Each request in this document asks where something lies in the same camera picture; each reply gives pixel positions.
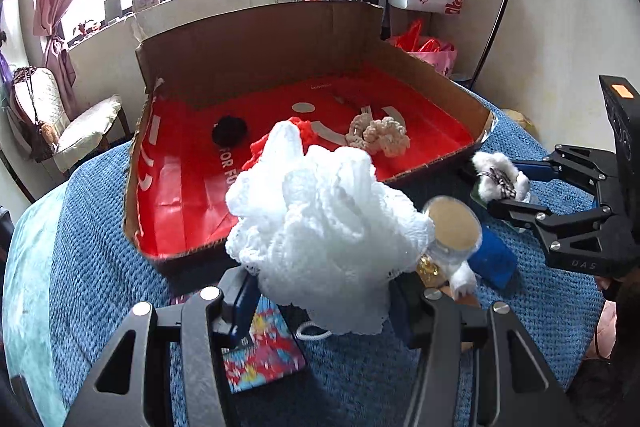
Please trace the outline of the blue sponge block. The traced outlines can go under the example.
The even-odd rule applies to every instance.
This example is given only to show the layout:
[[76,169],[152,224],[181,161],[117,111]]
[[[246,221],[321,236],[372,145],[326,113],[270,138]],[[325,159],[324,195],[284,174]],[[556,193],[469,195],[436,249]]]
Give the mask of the blue sponge block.
[[482,243],[469,257],[469,266],[485,283],[503,291],[518,269],[518,258],[497,234],[486,227],[480,231]]

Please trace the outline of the white fluffy bow scrunchie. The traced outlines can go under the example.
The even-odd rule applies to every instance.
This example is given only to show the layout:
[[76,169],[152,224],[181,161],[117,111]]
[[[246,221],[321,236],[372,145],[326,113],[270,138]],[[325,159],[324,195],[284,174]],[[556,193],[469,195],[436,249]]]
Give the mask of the white fluffy bow scrunchie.
[[485,204],[505,199],[530,202],[529,179],[508,156],[479,150],[472,157],[472,164],[478,176],[477,193]]

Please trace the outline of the cream crochet scrunchie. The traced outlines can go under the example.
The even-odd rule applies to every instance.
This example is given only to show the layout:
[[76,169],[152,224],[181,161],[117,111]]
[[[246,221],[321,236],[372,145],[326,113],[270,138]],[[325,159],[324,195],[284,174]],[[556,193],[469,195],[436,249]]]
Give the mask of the cream crochet scrunchie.
[[410,147],[406,128],[392,116],[373,119],[368,113],[357,115],[345,135],[348,146],[365,150],[370,155],[385,157],[404,155]]

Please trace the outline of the white mesh bath pouf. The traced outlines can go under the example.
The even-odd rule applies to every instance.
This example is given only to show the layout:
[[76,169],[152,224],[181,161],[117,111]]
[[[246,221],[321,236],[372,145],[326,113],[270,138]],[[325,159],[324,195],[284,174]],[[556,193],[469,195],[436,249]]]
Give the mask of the white mesh bath pouf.
[[238,219],[228,255],[262,295],[333,335],[382,332],[390,281],[416,269],[435,238],[433,221],[348,146],[261,162],[239,174],[226,204]]

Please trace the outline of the black pompom scrunchie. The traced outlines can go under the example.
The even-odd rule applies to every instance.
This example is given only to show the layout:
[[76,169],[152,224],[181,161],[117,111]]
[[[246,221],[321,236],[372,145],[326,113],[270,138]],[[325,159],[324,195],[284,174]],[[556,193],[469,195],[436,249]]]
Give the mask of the black pompom scrunchie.
[[220,148],[231,148],[240,144],[247,134],[244,119],[231,115],[221,117],[212,130],[212,141]]

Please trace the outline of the red foam net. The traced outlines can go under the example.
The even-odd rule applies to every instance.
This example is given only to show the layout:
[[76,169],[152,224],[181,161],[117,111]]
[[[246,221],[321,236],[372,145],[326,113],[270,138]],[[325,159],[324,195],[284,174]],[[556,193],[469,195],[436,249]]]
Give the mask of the red foam net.
[[311,145],[319,145],[320,138],[311,122],[298,117],[279,121],[270,132],[250,144],[250,159],[244,162],[242,171],[248,171],[265,161],[284,161],[302,157]]

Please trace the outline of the tan round sponge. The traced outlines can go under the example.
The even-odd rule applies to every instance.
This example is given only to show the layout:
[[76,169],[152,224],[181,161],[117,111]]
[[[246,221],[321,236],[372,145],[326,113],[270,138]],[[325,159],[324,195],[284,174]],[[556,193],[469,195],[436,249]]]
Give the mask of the tan round sponge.
[[[458,304],[458,305],[465,305],[465,306],[469,306],[472,308],[480,308],[480,303],[478,302],[477,298],[475,295],[465,295],[462,297],[458,297],[456,299],[454,299],[454,301]],[[469,351],[473,348],[473,343],[461,343],[461,352],[465,353],[466,351]]]

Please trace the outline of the white sock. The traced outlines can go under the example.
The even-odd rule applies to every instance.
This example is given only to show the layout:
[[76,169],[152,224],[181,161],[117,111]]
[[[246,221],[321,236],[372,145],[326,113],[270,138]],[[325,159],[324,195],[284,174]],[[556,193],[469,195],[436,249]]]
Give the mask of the white sock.
[[466,261],[463,261],[458,265],[448,265],[447,279],[451,296],[454,300],[460,300],[464,297],[471,296],[476,291],[476,275],[469,266],[469,263]]

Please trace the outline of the clear green plastic box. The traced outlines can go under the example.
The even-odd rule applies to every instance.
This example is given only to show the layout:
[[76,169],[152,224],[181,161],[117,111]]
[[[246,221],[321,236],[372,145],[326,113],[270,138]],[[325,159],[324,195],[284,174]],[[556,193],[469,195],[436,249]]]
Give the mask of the clear green plastic box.
[[[471,193],[470,193],[471,199],[473,202],[475,202],[475,204],[479,205],[480,207],[482,207],[483,209],[487,208],[486,202],[484,202],[483,199],[480,198],[480,184],[475,183]],[[524,202],[527,202],[527,204],[539,204],[540,203],[540,199],[538,198],[538,196],[536,194],[533,194],[532,192],[528,192],[526,194],[526,197],[524,199]],[[509,227],[512,231],[518,233],[518,234],[522,234],[526,231],[526,228],[519,228],[519,227],[514,227],[514,225],[511,225],[510,222],[506,222],[503,221],[503,224],[506,225],[507,227]]]

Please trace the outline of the glass jar of capsules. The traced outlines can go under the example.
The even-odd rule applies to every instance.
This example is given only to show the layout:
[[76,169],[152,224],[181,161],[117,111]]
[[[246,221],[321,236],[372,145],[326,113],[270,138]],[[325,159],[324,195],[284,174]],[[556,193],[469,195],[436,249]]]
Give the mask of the glass jar of capsules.
[[430,199],[423,213],[433,221],[435,238],[426,248],[416,271],[426,287],[449,285],[448,265],[468,262],[480,248],[483,237],[480,220],[464,202],[445,195]]

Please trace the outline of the colourful patterned black box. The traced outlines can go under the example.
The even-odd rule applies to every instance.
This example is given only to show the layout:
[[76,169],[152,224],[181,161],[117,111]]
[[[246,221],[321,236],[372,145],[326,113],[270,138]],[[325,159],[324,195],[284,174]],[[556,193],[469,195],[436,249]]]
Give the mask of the colourful patterned black box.
[[222,350],[222,356],[232,393],[280,381],[307,366],[279,307],[265,297],[258,301],[248,334],[234,349]]

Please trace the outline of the pink red plastic bags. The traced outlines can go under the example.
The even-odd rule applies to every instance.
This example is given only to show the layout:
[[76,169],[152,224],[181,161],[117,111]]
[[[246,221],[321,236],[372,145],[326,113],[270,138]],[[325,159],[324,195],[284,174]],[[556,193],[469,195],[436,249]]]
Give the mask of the pink red plastic bags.
[[450,42],[422,36],[422,26],[423,20],[414,20],[405,32],[388,38],[387,42],[430,64],[440,75],[449,77],[457,61],[457,48]]

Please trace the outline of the chair with white cushion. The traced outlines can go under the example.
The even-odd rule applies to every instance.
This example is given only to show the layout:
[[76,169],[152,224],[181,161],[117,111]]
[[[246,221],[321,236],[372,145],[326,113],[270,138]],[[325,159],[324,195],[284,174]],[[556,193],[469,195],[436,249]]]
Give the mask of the chair with white cushion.
[[6,116],[17,145],[38,164],[51,159],[63,176],[115,145],[107,139],[114,124],[120,124],[126,140],[132,138],[116,94],[70,118],[49,69],[17,69],[6,92]]

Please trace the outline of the brown cardboard box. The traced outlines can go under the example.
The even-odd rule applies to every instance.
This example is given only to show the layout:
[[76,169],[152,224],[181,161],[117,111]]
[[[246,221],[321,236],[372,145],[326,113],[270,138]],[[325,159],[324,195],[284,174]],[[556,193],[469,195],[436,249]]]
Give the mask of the brown cardboard box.
[[[277,122],[311,122],[321,146],[345,144],[362,112],[392,116],[411,144],[376,155],[378,179],[399,186],[469,157],[495,126],[489,108],[381,38],[369,3],[270,4],[215,15],[141,40],[146,100],[130,150],[124,233],[164,275],[224,260],[235,224],[224,196],[250,144]],[[216,122],[240,117],[235,147],[212,141]]]

